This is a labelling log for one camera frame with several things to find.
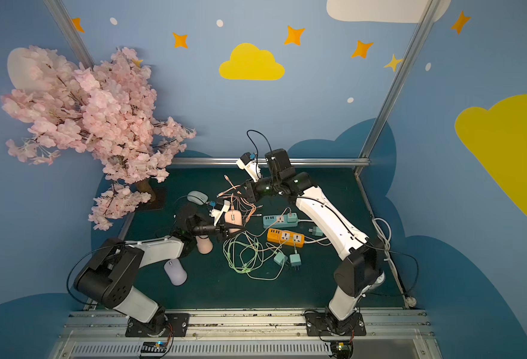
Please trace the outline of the pink wireless mouse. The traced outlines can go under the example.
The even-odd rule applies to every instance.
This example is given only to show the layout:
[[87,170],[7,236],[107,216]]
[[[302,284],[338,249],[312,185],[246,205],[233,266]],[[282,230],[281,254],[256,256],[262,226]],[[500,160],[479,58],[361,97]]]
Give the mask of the pink wireless mouse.
[[200,254],[209,254],[213,249],[213,243],[208,236],[196,236],[196,242]]
[[240,233],[244,230],[242,213],[236,209],[230,209],[225,213],[225,228],[230,234]]

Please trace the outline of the lilac wireless mouse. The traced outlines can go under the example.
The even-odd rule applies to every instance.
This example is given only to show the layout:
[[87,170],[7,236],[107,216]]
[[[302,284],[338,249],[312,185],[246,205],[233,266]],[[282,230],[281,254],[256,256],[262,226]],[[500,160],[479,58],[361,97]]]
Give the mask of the lilac wireless mouse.
[[187,272],[178,258],[168,260],[164,265],[164,270],[174,286],[181,286],[187,281]]

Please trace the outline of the teal charger with green cable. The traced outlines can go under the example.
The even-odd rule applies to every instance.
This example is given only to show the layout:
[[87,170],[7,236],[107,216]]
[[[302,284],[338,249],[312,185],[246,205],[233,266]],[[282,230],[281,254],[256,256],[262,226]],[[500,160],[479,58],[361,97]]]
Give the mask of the teal charger with green cable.
[[277,264],[278,266],[280,267],[283,267],[286,262],[287,262],[287,257],[285,256],[285,254],[281,251],[278,251],[274,257],[273,257],[273,261],[275,264]]

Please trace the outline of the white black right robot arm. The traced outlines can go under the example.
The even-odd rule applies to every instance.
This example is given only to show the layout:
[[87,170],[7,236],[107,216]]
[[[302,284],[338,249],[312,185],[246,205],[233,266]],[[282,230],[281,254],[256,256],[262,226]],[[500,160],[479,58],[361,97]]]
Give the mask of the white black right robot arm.
[[244,153],[237,161],[250,179],[245,184],[248,199],[278,195],[306,214],[329,239],[341,259],[335,270],[337,289],[329,302],[332,318],[344,321],[355,311],[360,298],[385,281],[382,269],[383,242],[356,228],[329,201],[306,172],[298,172],[283,149],[265,155],[269,176],[261,174],[255,154]]

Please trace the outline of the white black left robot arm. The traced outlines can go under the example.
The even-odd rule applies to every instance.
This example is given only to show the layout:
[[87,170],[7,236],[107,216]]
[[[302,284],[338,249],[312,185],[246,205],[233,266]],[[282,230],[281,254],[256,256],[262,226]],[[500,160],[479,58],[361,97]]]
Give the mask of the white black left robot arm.
[[212,211],[214,219],[198,213],[198,207],[188,203],[175,217],[175,226],[168,236],[141,242],[107,239],[97,250],[87,255],[88,262],[79,270],[73,288],[89,299],[127,315],[146,326],[164,325],[165,311],[157,302],[134,287],[139,269],[153,263],[179,259],[184,248],[194,239],[218,236],[229,239],[245,230],[242,215],[230,211]]

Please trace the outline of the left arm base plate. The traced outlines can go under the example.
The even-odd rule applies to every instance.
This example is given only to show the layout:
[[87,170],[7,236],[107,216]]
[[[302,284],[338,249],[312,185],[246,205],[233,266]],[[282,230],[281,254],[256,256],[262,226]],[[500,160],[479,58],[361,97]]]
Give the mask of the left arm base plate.
[[149,323],[129,318],[125,337],[185,337],[189,321],[188,313],[159,313]]

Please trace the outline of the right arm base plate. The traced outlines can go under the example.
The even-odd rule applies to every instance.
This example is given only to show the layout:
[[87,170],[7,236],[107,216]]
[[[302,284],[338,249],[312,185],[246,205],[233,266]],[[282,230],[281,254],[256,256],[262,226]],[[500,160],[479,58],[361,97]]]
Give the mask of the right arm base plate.
[[359,311],[353,311],[345,320],[338,320],[331,312],[305,311],[305,327],[310,337],[365,336],[366,328]]

